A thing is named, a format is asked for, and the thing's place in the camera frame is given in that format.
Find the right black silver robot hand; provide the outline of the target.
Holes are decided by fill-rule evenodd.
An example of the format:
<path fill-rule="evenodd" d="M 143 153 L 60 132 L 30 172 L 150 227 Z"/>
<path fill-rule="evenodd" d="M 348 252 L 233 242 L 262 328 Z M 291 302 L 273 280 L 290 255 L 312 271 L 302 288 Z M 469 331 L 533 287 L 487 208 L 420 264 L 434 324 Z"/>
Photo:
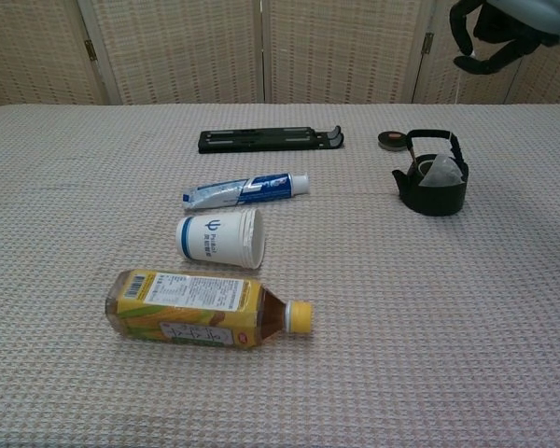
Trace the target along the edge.
<path fill-rule="evenodd" d="M 493 75 L 540 47 L 560 46 L 560 0 L 458 0 L 449 11 L 453 63 Z"/>

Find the tea bag with string tag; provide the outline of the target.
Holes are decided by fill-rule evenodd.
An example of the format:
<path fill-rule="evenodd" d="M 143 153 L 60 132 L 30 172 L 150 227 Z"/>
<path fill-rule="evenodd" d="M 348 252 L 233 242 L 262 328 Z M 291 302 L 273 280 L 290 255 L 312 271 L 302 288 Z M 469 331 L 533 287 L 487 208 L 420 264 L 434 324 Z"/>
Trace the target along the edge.
<path fill-rule="evenodd" d="M 435 154 L 432 159 L 421 160 L 414 153 L 414 138 L 437 138 L 450 144 L 450 155 Z M 421 187 L 446 188 L 465 184 L 469 177 L 458 137 L 452 132 L 441 129 L 418 129 L 408 134 L 408 149 L 413 159 L 413 167 L 422 180 Z"/>

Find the black round lid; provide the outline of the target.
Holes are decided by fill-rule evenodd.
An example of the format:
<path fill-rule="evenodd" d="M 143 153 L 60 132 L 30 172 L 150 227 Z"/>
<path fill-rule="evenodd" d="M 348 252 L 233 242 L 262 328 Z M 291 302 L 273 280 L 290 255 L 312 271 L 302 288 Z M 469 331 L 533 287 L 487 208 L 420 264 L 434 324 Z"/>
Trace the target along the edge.
<path fill-rule="evenodd" d="M 378 134 L 378 145 L 391 152 L 406 150 L 406 134 L 397 131 L 381 132 Z"/>

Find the black teapot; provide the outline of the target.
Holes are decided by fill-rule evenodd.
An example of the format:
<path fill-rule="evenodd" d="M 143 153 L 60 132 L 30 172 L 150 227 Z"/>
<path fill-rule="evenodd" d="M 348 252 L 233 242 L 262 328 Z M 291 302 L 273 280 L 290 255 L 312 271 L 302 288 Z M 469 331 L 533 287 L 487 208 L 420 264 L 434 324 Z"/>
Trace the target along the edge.
<path fill-rule="evenodd" d="M 425 154 L 421 160 L 432 159 L 435 154 Z M 422 176 L 411 164 L 407 173 L 400 170 L 392 172 L 399 197 L 402 202 L 416 213 L 426 216 L 442 217 L 456 214 L 463 206 L 468 180 L 465 184 L 446 188 L 426 188 L 420 186 Z"/>

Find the tea bottle yellow cap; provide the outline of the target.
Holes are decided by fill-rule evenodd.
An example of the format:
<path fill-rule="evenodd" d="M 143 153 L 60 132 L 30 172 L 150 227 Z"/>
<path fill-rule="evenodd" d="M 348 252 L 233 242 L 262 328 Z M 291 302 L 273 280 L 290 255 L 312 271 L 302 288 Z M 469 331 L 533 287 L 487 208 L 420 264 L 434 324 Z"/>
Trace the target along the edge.
<path fill-rule="evenodd" d="M 313 330 L 311 303 L 282 301 L 252 278 L 211 273 L 123 271 L 106 295 L 105 316 L 130 339 L 240 349 Z"/>

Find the black folding laptop stand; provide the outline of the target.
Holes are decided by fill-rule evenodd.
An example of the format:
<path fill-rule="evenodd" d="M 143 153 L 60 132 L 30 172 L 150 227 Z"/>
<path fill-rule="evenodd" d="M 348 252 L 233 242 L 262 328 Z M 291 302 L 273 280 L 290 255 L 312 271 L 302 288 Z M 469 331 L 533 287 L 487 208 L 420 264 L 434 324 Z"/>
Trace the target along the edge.
<path fill-rule="evenodd" d="M 261 151 L 336 149 L 343 145 L 340 126 L 328 132 L 311 127 L 280 127 L 202 131 L 200 154 L 228 154 Z"/>

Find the blue white toothpaste tube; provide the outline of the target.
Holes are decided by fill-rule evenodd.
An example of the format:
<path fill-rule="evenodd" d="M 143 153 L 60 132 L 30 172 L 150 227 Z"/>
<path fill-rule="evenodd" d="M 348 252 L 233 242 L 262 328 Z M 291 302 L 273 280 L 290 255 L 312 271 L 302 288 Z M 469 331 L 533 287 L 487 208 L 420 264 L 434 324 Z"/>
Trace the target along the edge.
<path fill-rule="evenodd" d="M 258 175 L 189 189 L 182 194 L 186 210 L 214 209 L 288 199 L 308 193 L 308 175 Z"/>

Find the woven folding screen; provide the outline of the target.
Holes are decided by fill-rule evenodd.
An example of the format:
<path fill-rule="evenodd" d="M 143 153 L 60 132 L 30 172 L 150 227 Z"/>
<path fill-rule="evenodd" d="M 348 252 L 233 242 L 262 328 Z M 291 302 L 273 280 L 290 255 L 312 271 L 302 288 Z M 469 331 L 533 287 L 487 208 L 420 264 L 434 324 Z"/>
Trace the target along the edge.
<path fill-rule="evenodd" d="M 0 0 L 0 105 L 560 104 L 560 47 L 455 66 L 455 0 Z"/>

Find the white paper cup blue logo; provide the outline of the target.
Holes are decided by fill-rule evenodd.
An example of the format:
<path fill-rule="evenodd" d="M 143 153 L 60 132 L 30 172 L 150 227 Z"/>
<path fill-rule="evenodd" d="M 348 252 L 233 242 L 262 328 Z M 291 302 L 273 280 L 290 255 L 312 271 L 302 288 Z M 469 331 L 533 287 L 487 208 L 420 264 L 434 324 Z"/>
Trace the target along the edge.
<path fill-rule="evenodd" d="M 256 270 L 265 252 L 263 215 L 250 208 L 184 217 L 176 226 L 175 245 L 188 260 Z"/>

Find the beige woven tablecloth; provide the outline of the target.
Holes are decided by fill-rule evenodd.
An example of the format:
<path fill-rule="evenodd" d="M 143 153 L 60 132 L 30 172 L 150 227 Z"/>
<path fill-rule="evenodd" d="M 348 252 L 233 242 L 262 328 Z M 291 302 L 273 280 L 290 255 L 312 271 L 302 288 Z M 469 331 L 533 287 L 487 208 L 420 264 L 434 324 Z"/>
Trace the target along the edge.
<path fill-rule="evenodd" d="M 340 126 L 336 149 L 200 154 L 202 131 Z M 399 197 L 408 149 L 452 131 L 462 208 Z M 107 322 L 126 269 L 190 268 L 185 189 L 291 171 L 256 277 L 314 306 L 252 350 Z M 560 447 L 560 105 L 0 107 L 0 448 Z"/>

